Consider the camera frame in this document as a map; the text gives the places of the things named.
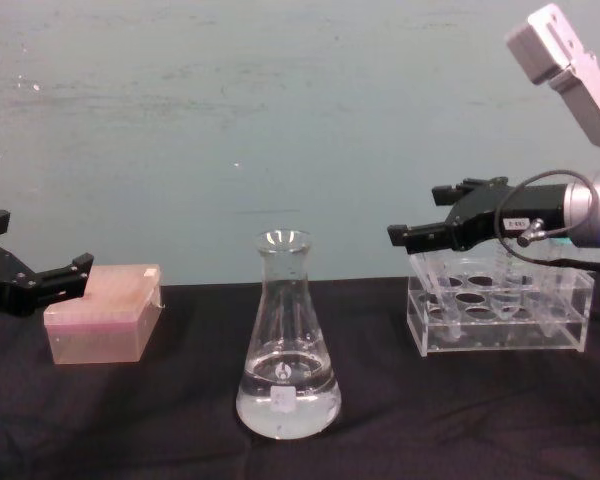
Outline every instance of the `white label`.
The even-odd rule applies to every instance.
[[[502,222],[505,230],[526,230],[531,225],[528,218],[505,218]]]
[[[296,409],[296,387],[271,387],[271,411],[289,413]]]

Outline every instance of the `flask rim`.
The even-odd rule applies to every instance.
[[[260,253],[296,253],[311,247],[311,234],[292,228],[276,228],[256,235]]]

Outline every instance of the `box lid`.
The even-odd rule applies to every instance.
[[[94,266],[84,296],[47,307],[44,324],[48,327],[137,322],[143,309],[156,298],[160,277],[159,265]]]

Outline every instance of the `robotic arm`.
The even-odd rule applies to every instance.
[[[600,147],[600,68],[560,9],[550,4],[535,12],[507,37],[507,44],[529,79],[547,81],[558,91],[590,141]],[[550,230],[563,230],[559,236],[570,237],[577,247],[600,248],[600,174],[590,183],[596,202],[580,183],[521,186],[512,192],[507,179],[499,177],[435,187],[435,204],[452,206],[447,219],[417,227],[392,225],[389,236],[410,254],[464,251],[495,238],[497,224],[503,237],[517,238],[523,247],[547,238]],[[575,266],[569,261],[552,265]]]
[[[0,235],[9,226],[9,212],[0,210]],[[84,295],[93,256],[85,253],[71,265],[35,273],[10,252],[0,248],[0,311],[16,316]]]

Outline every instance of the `white robot arm segment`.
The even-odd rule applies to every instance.
[[[534,84],[548,82],[594,145],[600,147],[600,67],[557,5],[531,14],[506,38]]]

